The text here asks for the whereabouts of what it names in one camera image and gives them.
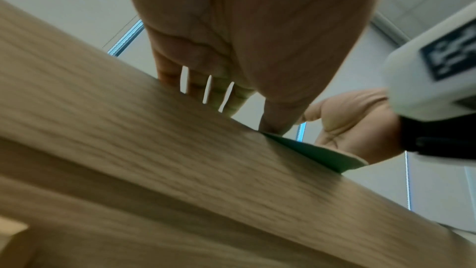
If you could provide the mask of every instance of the wooden surface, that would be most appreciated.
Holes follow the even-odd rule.
[[[23,268],[35,250],[35,240],[25,223],[0,216],[0,267]]]
[[[0,62],[0,214],[37,231],[31,267],[475,266],[445,228],[4,2]]]

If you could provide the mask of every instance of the hand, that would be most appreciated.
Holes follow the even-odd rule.
[[[339,94],[312,104],[299,123],[322,120],[316,145],[354,154],[369,164],[403,152],[400,120],[388,104],[386,89]]]
[[[260,130],[284,133],[326,87],[372,16],[376,0],[133,0],[159,80],[231,116],[256,90]]]

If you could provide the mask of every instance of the green card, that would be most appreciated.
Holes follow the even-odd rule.
[[[263,134],[337,173],[344,173],[345,171],[361,168],[367,165],[363,159],[356,156],[346,155],[324,147],[299,142],[274,134]]]

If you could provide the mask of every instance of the palm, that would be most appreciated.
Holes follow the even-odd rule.
[[[352,91],[311,105],[305,121],[322,120],[316,144],[336,148],[370,164],[394,157],[400,147],[400,122],[384,89]]]
[[[228,115],[257,90],[267,100],[262,130],[274,132],[290,127],[331,80],[374,4],[374,0],[133,1],[148,30],[162,82],[179,86],[181,68],[187,66],[187,93],[203,99],[211,75],[208,103],[214,108],[234,82],[224,108]]]

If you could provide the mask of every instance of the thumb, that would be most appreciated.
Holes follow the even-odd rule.
[[[259,130],[283,135],[294,125],[307,107],[308,104],[289,105],[266,100]]]
[[[322,105],[324,104],[325,100],[317,102],[315,104],[310,104],[309,107],[306,109],[303,115],[298,119],[297,125],[306,123],[306,122],[314,122],[321,118],[322,113]]]

